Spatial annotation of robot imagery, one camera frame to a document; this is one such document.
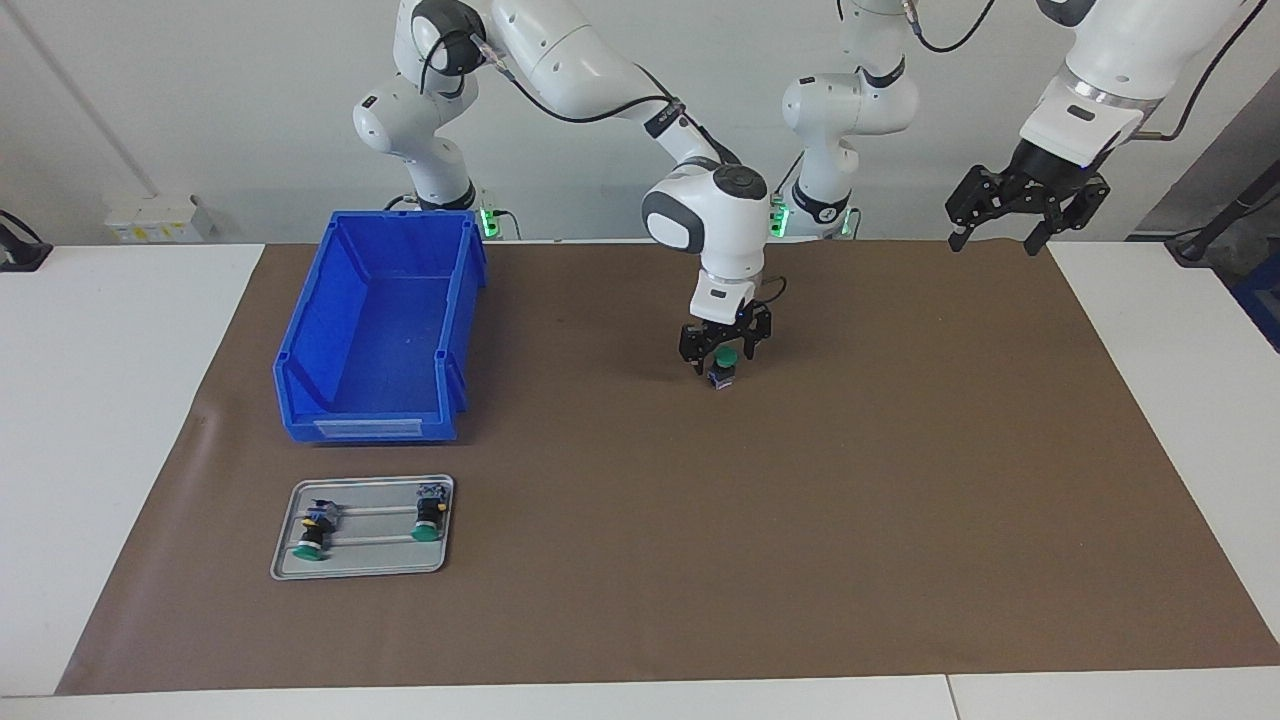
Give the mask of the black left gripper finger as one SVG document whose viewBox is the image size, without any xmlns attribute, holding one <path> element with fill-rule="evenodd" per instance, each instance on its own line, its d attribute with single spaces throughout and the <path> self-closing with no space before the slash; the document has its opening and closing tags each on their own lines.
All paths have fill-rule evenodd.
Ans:
<svg viewBox="0 0 1280 720">
<path fill-rule="evenodd" d="M 1019 209 L 1021 174 L 972 168 L 945 201 L 945 210 L 954 224 L 948 246 L 960 252 L 974 229 Z"/>
<path fill-rule="evenodd" d="M 1033 211 L 1041 215 L 1039 223 L 1025 238 L 1025 252 L 1032 258 L 1055 236 L 1083 229 L 1108 197 L 1108 182 L 1105 178 L 1089 178 L 1069 199 L 1050 197 L 1047 192 L 1046 187 L 1039 187 L 1030 196 Z"/>
</svg>

